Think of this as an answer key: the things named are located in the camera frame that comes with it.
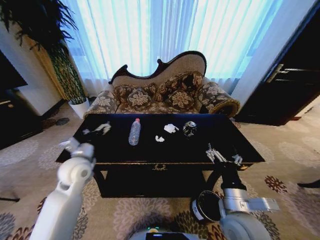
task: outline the door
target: door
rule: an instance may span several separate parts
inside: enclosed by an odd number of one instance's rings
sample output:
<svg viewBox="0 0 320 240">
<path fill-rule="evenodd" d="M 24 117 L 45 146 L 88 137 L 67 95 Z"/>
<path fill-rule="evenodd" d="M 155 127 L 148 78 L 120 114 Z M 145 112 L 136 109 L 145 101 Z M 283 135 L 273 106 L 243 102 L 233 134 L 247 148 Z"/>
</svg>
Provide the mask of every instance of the door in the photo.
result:
<svg viewBox="0 0 320 240">
<path fill-rule="evenodd" d="M 304 25 L 236 116 L 237 121 L 284 125 L 319 96 L 319 4 Z"/>
</svg>

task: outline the floral upholstery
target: floral upholstery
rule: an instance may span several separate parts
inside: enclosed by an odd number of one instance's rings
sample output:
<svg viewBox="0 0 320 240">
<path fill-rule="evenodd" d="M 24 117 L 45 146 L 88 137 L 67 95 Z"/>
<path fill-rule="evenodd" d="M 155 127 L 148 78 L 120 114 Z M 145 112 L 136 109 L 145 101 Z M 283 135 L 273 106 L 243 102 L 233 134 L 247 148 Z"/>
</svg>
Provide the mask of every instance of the floral upholstery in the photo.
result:
<svg viewBox="0 0 320 240">
<path fill-rule="evenodd" d="M 124 102 L 121 103 L 120 106 L 118 107 L 117 114 L 197 114 L 199 113 L 198 110 L 196 110 L 194 107 L 190 108 L 187 111 L 181 111 L 173 106 L 170 106 L 166 102 L 159 102 L 159 101 L 154 101 L 151 103 L 150 106 L 141 109 L 141 110 L 136 110 L 128 105 L 128 103 Z"/>
<path fill-rule="evenodd" d="M 114 114 L 117 111 L 120 102 L 113 92 L 102 91 L 94 100 L 93 104 L 84 113 L 85 118 L 88 114 Z"/>
<path fill-rule="evenodd" d="M 194 99 L 183 90 L 177 90 L 166 100 L 169 105 L 178 110 L 188 110 L 194 105 Z"/>
<path fill-rule="evenodd" d="M 224 114 L 233 117 L 240 107 L 240 102 L 233 99 L 215 82 L 208 82 L 197 91 L 198 100 L 209 114 Z"/>
<path fill-rule="evenodd" d="M 102 91 L 84 117 L 88 114 L 114 113 L 210 113 L 233 117 L 240 107 L 239 101 L 230 97 L 215 82 L 202 85 L 202 81 L 203 76 L 199 72 L 184 72 L 162 83 L 158 90 L 154 83 L 142 87 L 120 85 L 114 93 Z"/>
<path fill-rule="evenodd" d="M 120 85 L 116 86 L 114 88 L 114 93 L 117 96 L 120 103 L 126 103 L 128 96 L 137 88 L 139 88 L 138 85 Z M 150 83 L 148 85 L 141 87 L 151 98 L 154 97 L 157 91 L 157 85 L 155 83 Z"/>
<path fill-rule="evenodd" d="M 136 110 L 142 110 L 151 104 L 151 97 L 143 91 L 141 87 L 138 87 L 127 98 L 128 106 Z"/>
<path fill-rule="evenodd" d="M 169 95 L 177 90 L 184 90 L 191 97 L 194 97 L 202 81 L 203 76 L 197 71 L 186 71 L 177 74 L 159 86 L 154 99 L 158 102 L 164 102 Z"/>
</svg>

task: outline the door handle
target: door handle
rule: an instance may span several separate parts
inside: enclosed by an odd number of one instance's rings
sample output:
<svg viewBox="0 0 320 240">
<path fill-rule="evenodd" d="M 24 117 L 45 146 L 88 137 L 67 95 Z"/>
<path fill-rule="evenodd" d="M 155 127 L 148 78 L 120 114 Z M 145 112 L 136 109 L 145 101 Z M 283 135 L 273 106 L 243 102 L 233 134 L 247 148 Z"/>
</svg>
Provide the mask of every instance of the door handle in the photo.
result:
<svg viewBox="0 0 320 240">
<path fill-rule="evenodd" d="M 271 83 L 277 74 L 287 74 L 289 71 L 281 71 L 284 64 L 279 64 L 276 69 L 273 71 L 271 76 L 265 81 L 267 84 Z"/>
</svg>

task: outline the floor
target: floor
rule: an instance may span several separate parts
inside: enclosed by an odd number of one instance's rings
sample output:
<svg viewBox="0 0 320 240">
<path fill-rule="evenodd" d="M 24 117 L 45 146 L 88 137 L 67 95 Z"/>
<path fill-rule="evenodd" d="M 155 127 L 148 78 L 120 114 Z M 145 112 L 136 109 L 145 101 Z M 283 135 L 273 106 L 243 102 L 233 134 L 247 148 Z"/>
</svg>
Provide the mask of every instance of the floor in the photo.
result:
<svg viewBox="0 0 320 240">
<path fill-rule="evenodd" d="M 0 240 L 28 239 L 45 197 L 56 186 L 59 164 L 55 159 L 62 151 L 58 144 L 81 123 L 64 104 L 43 122 L 42 133 L 0 151 L 0 197 L 21 198 L 17 203 L 0 201 Z M 238 127 L 266 160 L 240 173 L 249 195 L 275 198 L 281 209 L 255 214 L 271 238 L 320 239 L 320 189 L 296 184 L 320 178 L 320 106 L 285 126 L 239 123 Z M 72 239 L 123 240 L 158 224 L 199 234 L 202 239 L 225 239 L 218 223 L 205 226 L 193 219 L 189 202 L 188 198 L 102 199 L 91 180 L 83 191 Z"/>
</svg>

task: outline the wall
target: wall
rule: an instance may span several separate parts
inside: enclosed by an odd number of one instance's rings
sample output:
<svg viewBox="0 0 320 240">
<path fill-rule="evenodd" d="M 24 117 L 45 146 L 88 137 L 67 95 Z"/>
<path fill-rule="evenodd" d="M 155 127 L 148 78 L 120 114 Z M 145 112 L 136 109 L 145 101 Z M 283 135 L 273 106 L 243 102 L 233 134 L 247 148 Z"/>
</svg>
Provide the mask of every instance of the wall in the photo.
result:
<svg viewBox="0 0 320 240">
<path fill-rule="evenodd" d="M 8 33 L 5 25 L 0 22 L 0 50 L 28 83 L 28 85 L 18 89 L 34 112 L 41 116 L 59 102 L 62 97 L 35 54 L 29 50 L 29 46 L 26 46 L 26 43 L 22 43 L 22 46 L 19 45 L 20 42 L 14 36 L 16 32 L 16 25 L 12 26 L 10 33 Z"/>
<path fill-rule="evenodd" d="M 231 96 L 243 106 L 317 0 L 283 0 Z"/>
</svg>

